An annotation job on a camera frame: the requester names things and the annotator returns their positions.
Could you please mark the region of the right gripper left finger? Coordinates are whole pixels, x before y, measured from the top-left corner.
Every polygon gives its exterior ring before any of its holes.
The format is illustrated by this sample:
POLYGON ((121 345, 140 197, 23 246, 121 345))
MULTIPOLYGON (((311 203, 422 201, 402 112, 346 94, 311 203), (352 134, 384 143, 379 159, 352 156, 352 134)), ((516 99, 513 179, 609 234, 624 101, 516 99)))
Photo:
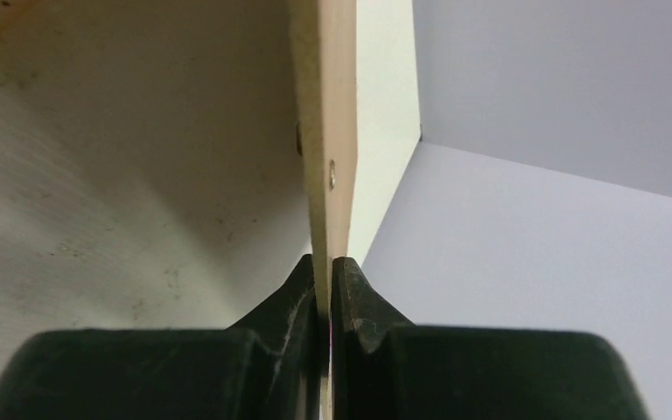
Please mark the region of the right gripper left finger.
POLYGON ((62 330, 0 375, 0 419, 316 419, 312 259, 228 328, 62 330))

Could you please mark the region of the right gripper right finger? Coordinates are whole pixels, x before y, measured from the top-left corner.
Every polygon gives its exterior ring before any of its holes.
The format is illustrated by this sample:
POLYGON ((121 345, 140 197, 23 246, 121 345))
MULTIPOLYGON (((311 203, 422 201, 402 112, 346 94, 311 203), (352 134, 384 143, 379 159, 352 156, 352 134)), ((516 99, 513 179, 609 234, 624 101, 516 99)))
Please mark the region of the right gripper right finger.
POLYGON ((337 419, 645 419, 619 353, 587 332, 417 325, 358 263, 332 266, 337 419))

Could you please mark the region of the brown cardboard backing board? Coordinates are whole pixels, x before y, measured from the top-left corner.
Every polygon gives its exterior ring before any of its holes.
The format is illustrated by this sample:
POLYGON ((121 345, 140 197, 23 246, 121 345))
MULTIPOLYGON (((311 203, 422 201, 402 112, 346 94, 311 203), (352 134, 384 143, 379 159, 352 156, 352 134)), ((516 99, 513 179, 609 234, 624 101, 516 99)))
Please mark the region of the brown cardboard backing board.
POLYGON ((321 340, 320 403, 323 417, 333 419, 333 261, 348 251, 358 156, 356 3, 288 6, 321 340))

